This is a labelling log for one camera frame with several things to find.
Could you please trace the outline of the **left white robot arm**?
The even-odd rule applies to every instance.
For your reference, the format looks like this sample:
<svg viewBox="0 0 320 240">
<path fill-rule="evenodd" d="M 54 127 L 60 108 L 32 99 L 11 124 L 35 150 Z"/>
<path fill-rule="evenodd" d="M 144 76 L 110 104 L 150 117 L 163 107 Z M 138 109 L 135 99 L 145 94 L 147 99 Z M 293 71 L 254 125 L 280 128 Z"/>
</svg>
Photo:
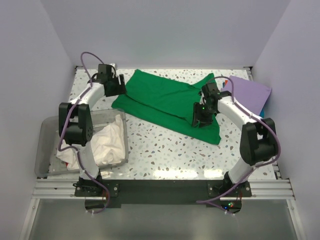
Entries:
<svg viewBox="0 0 320 240">
<path fill-rule="evenodd" d="M 91 140 L 94 134 L 91 108 L 102 97 L 113 97 L 127 92 L 123 74 L 117 74 L 117 65 L 99 64 L 97 72 L 89 77 L 85 89 L 72 101 L 58 107 L 58 151 L 71 149 L 79 166 L 79 177 L 89 180 L 86 191 L 99 196 L 104 184 L 99 181 L 100 169 L 94 160 Z"/>
</svg>

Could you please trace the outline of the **green t-shirt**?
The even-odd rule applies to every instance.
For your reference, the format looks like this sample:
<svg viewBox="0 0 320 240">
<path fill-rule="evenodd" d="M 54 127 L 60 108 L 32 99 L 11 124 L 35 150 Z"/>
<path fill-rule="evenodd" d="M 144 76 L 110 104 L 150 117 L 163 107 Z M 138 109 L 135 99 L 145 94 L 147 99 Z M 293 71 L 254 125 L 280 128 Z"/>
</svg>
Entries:
<svg viewBox="0 0 320 240">
<path fill-rule="evenodd" d="M 205 127 L 193 127 L 193 107 L 201 99 L 199 92 L 214 78 L 210 73 L 195 84 L 156 76 L 139 69 L 126 83 L 126 94 L 119 95 L 112 108 L 177 133 L 218 145 L 220 126 L 216 119 Z"/>
</svg>

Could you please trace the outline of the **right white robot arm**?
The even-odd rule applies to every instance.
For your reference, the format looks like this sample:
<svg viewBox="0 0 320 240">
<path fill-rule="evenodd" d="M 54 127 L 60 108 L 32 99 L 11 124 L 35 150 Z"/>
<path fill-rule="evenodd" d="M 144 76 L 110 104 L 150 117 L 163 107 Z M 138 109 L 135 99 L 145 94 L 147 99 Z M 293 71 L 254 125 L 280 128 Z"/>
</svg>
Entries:
<svg viewBox="0 0 320 240">
<path fill-rule="evenodd" d="M 230 197 L 240 190 L 252 172 L 279 154 L 275 122 L 263 119 L 240 104 L 229 91 L 219 91 L 213 82 L 199 93 L 200 102 L 193 104 L 192 126 L 203 128 L 213 123 L 213 116 L 223 114 L 241 130 L 240 158 L 223 178 L 223 192 Z"/>
</svg>

